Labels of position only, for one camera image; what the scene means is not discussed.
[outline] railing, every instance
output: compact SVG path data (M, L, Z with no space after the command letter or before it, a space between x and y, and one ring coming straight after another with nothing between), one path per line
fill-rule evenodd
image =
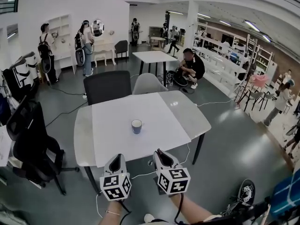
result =
M18 1L19 0L0 0L0 14L17 12Z

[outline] ceiling light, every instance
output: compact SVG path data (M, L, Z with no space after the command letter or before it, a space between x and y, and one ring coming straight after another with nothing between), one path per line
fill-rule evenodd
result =
M247 23L251 28L253 28L255 31L260 32L259 29L257 27L255 27L251 22L249 21L245 21L245 23Z
M269 43L271 42L266 35L263 35L263 38L267 40Z
M13 34L9 35L7 38L11 38L14 34L16 34L16 32L14 32Z
M223 22L223 21L221 21L221 20L219 20L219 22L225 23L226 25L231 26L229 23Z
M177 13L177 12L171 12L171 11L168 11L169 13ZM177 14L181 14L181 15L183 15L183 13L177 13Z
M210 16L203 15L203 14L201 14L201 13L198 13L198 15L203 16L203 17L208 17L208 18L210 18Z

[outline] gray floor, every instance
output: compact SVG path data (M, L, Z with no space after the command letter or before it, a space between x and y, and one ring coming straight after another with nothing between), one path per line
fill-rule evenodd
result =
M147 46L137 48L138 51L148 49ZM175 68L178 64L170 63L167 69ZM105 67L104 63L100 62L94 72L129 70L131 75L135 75L138 74L139 67L140 61L130 55L127 63L125 60L119 61L117 66L109 62ZM137 76L132 78L132 86L136 78ZM72 70L63 71L60 82L55 87L70 93L83 93L81 70L78 69L75 75ZM228 101L228 97L205 79L199 82L194 94L187 96L198 105ZM46 124L59 113L69 112L85 102L81 96L66 95L46 85L40 86L37 98L42 104ZM186 195L197 204L212 213L221 212L226 208L229 197L235 194L245 178L250 178L255 183L255 202L260 202L271 194L278 182L291 174L269 138L241 109L236 109L234 103L203 105L200 109L211 123L212 129L205 136L197 163L191 164L197 139L190 143L191 153L185 163L192 177ZM76 113L77 111L60 116L47 128L48 134L66 151L65 161L68 167L77 165L73 146ZM187 151L184 145L171 150L171 153L183 161ZM127 162L127 170L131 176L151 172L153 167L148 166L149 160L150 157L144 157ZM93 171L98 177L100 170ZM84 171L65 172L60 175L67 196L60 195L54 181L40 190L29 181L13 175L9 169L2 169L1 174L8 179L7 187L0 183L1 202L12 210L22 211L31 225L97 225L100 221L96 211L96 194ZM131 197L125 204L133 212L124 220L124 225L142 223L145 213L173 221L177 210L166 195L158 195L154 177L153 174L132 181ZM100 213L104 214L108 204L104 196L98 198L98 204Z

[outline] round mirror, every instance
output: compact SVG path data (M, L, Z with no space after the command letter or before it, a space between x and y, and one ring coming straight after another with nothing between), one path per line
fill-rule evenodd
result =
M104 24L100 19L96 19L92 24L92 29L95 37L99 37L104 32Z

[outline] black office chair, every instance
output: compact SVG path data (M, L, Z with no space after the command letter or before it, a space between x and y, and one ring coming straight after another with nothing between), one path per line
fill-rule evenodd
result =
M121 58L123 58L123 53L125 53L125 55L126 55L125 59L127 62L128 41L127 40L119 41L114 46L114 48L115 48L117 63L118 63L118 53L121 53Z
M131 95L130 73L112 71L86 77L83 81L88 104L102 103Z
M54 162L47 155L47 150L55 154ZM45 187L45 182L53 179L60 193L66 195L66 191L58 182L57 175L63 171L79 172L79 168L62 168L64 153L57 141L48 136L42 107L40 103L37 103L31 113L31 122L28 128L18 135L15 142L13 155L23 164L21 168L14 167L13 172L42 187Z

